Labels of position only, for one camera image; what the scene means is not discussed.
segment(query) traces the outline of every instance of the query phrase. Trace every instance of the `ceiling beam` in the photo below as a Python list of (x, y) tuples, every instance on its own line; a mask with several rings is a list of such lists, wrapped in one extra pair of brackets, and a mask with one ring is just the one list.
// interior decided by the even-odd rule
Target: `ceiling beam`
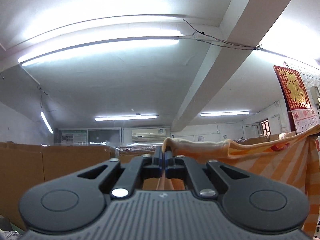
[[(232, 0), (220, 24), (223, 39), (256, 46), (290, 1)], [(251, 50), (235, 50), (211, 45), (172, 122), (171, 130), (181, 131), (185, 128), (236, 72), (250, 53)]]

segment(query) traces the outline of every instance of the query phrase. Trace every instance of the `orange blanket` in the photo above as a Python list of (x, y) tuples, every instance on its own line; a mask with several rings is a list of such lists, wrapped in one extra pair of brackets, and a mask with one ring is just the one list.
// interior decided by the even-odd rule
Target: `orange blanket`
[[(303, 191), (310, 202), (310, 213), (303, 230), (314, 236), (319, 217), (320, 166), (316, 136), (320, 125), (293, 137), (277, 141), (240, 145), (231, 140), (219, 143), (190, 142), (166, 138), (162, 150), (171, 147), (173, 155), (185, 155), (205, 163), (217, 159), (240, 169), (281, 181)], [(184, 189), (180, 180), (172, 179), (174, 189)]]

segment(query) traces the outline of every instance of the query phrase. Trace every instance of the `white ceiling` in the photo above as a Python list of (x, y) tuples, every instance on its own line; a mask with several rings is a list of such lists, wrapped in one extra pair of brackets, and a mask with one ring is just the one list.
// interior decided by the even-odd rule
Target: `white ceiling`
[[(38, 34), (100, 17), (168, 14), (187, 18), (192, 23), (219, 26), (230, 1), (0, 0), (0, 59), (17, 52), (17, 44)], [(304, 56), (319, 59), (319, 4), (320, 0), (292, 0), (263, 38), (263, 48), (284, 54), (294, 51), (295, 55), (303, 51)], [(310, 44), (314, 49), (305, 49)], [(208, 48), (205, 43), (180, 40), (179, 44), (167, 47), (83, 55), (25, 69), (49, 94), (44, 100), (56, 127), (170, 126)], [(247, 110), (256, 113), (282, 97), (272, 62), (258, 53), (254, 51), (245, 60), (202, 112)], [(15, 67), (11, 71), (13, 75), (14, 71), (22, 70)], [(23, 82), (33, 90), (32, 79)], [(18, 87), (8, 82), (3, 85)], [(24, 97), (28, 98), (28, 89), (25, 90)], [(36, 120), (36, 106), (26, 109), (25, 104), (13, 102), (18, 102), (19, 96), (18, 91), (4, 93), (0, 100)], [(125, 122), (94, 121), (97, 116), (136, 113), (159, 117)], [(190, 125), (238, 122), (247, 117), (197, 116)]]

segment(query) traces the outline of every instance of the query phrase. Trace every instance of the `air conditioner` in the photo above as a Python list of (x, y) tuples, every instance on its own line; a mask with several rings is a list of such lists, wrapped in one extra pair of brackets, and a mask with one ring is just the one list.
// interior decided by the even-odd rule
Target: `air conditioner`
[(132, 142), (162, 142), (166, 138), (165, 128), (132, 129)]

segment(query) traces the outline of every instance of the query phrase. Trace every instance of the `electrical wire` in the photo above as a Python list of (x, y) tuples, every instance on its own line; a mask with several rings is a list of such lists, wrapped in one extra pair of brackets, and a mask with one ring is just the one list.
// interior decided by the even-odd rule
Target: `electrical wire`
[(197, 41), (202, 41), (202, 42), (206, 42), (208, 44), (211, 44), (213, 46), (218, 46), (218, 47), (223, 47), (223, 48), (229, 48), (229, 49), (238, 49), (238, 50), (256, 50), (256, 49), (261, 49), (261, 46), (262, 44), (259, 43), (257, 46), (253, 47), (253, 46), (248, 46), (248, 45), (243, 45), (243, 44), (237, 44), (237, 43), (233, 43), (233, 42), (229, 42), (229, 41), (225, 41), (225, 40), (222, 40), (222, 39), (219, 39), (217, 37), (214, 37), (214, 36), (211, 36), (211, 35), (208, 35), (208, 34), (205, 34), (204, 32), (201, 32), (199, 30), (197, 30), (196, 28), (194, 28), (187, 20), (183, 19), (193, 30), (193, 34), (191, 36), (194, 36), (196, 33), (199, 33), (199, 34), (202, 34), (204, 36), (207, 36), (207, 37), (210, 37), (210, 38), (213, 38), (219, 42), (222, 42), (224, 44), (227, 44), (227, 45), (231, 45), (231, 46), (237, 46), (237, 47), (243, 47), (245, 49), (240, 49), (240, 48), (234, 48), (234, 47), (228, 47), (228, 46), (222, 46), (222, 45), (218, 45), (218, 44), (214, 44), (214, 43), (211, 43), (211, 42), (208, 42), (208, 41), (205, 41), (205, 40), (202, 40), (202, 39), (196, 39)]

